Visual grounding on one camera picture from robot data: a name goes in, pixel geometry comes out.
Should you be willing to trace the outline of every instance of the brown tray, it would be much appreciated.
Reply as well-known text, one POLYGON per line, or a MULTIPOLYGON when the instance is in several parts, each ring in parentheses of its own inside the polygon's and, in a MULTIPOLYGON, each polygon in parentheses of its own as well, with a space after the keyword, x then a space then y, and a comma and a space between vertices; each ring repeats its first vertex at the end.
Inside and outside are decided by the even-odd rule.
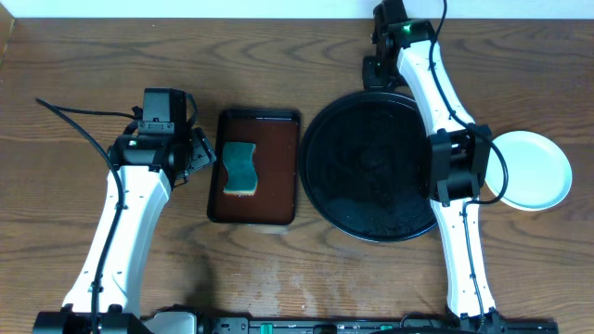
POLYGON ((293 110, 230 109, 221 113, 215 153, 226 142, 254 143, 258 187, 253 196, 223 192, 227 171, 222 159, 213 167, 208 218, 215 223, 288 225, 295 217, 300 117, 293 110))

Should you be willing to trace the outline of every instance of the wooden table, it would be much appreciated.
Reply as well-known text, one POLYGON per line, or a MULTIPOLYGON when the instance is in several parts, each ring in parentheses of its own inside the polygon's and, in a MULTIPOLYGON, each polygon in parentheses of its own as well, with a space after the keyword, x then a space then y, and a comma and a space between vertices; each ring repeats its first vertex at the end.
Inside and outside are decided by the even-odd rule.
MULTIPOLYGON (((362 89, 372 20, 21 19, 0 69, 0 332, 57 311, 103 208, 107 168, 34 98, 126 111, 143 89, 194 94, 214 141, 229 107, 299 109, 303 129, 362 89)), ((498 310, 594 331, 594 23, 449 20, 441 40, 460 99, 496 135, 530 130, 561 146, 574 184, 557 207, 483 208, 498 310)), ((126 121, 76 116, 105 148, 126 121)), ((211 170, 176 189, 155 231, 142 313, 173 303, 253 316, 401 317, 445 312, 439 232, 374 244, 325 222, 300 186, 286 234, 206 218, 211 170)))

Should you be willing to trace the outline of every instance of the sponge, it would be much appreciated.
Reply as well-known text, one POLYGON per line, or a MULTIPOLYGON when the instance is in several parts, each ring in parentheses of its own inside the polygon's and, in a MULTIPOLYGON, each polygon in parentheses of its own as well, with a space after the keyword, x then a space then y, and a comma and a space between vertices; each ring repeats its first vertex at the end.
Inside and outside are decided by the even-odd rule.
POLYGON ((229 175, 223 192, 229 195, 252 196, 258 187, 258 175, 253 169, 252 155, 256 145, 228 142, 223 147, 223 164, 229 175))

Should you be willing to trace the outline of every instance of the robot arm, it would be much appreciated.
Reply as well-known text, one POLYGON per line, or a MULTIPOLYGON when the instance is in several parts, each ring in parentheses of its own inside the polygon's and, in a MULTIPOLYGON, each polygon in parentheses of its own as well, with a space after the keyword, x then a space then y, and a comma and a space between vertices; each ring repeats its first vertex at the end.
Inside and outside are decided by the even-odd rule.
MULTIPOLYGON (((444 245, 448 276, 447 305, 458 316, 481 313, 474 274, 483 302, 483 312, 495 309, 484 273, 483 255, 478 228, 478 208, 467 211, 470 246, 467 247, 465 226, 460 213, 465 202, 477 198, 484 183, 489 146, 471 135, 461 124, 450 118, 429 63, 434 31, 428 20, 408 20, 402 1, 384 1, 374 9, 376 28, 373 42, 375 57, 364 59, 364 86, 367 89, 394 89, 408 85, 412 91, 428 136, 425 159, 421 163, 425 180, 421 192, 432 199, 431 206, 439 224, 444 245)), ((433 62, 445 96, 457 116, 474 126, 474 120, 462 107, 449 81, 435 43, 433 62)), ((486 137, 487 126, 476 131, 486 137)))
MULTIPOLYGON (((438 130, 445 129, 452 133, 462 131, 463 127, 449 118, 444 100, 439 95, 435 81, 429 70, 428 55, 431 41, 416 42, 408 48, 403 48, 398 54, 396 66, 398 72, 404 77, 410 87, 420 115, 425 124, 427 135, 437 134, 438 130)), ((472 117, 461 106, 456 92, 447 77, 441 55, 439 44, 433 50, 433 61, 439 82, 445 91, 448 101, 457 115, 466 123, 474 123, 472 117)), ((437 200, 431 201, 435 218, 439 224, 439 230, 444 245, 445 265, 447 268, 447 305, 452 313, 458 317, 462 314, 475 316, 480 313, 480 307, 474 292, 474 283, 471 278, 470 259, 468 255, 464 224, 460 217, 462 205, 466 199, 452 200, 449 206, 444 206, 437 200)), ((490 308, 495 308, 495 301, 491 296, 486 275, 484 273, 483 254, 481 251, 481 240, 478 225, 478 206, 468 208, 468 228, 471 243, 472 260, 474 271, 481 289, 484 313, 490 308)))
MULTIPOLYGON (((148 166, 123 166, 118 175, 125 191, 125 209, 103 269, 98 310, 106 313, 114 305, 111 307, 121 307, 123 313, 140 317, 140 288, 150 241, 161 210, 169 200, 171 186, 163 170, 151 171, 148 166)), ((115 214, 117 197, 118 190, 110 173, 105 207, 91 250, 62 305, 76 313, 91 312, 91 284, 115 214)))

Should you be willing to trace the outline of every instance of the black tray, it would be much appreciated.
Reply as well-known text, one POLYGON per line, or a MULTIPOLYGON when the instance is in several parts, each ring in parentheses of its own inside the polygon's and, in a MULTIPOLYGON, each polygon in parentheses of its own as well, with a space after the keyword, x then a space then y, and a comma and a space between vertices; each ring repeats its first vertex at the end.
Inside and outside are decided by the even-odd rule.
POLYGON ((311 122, 299 170, 317 211, 343 232, 369 241, 402 241, 434 226, 418 189, 425 129, 415 101, 366 91, 345 96, 311 122))

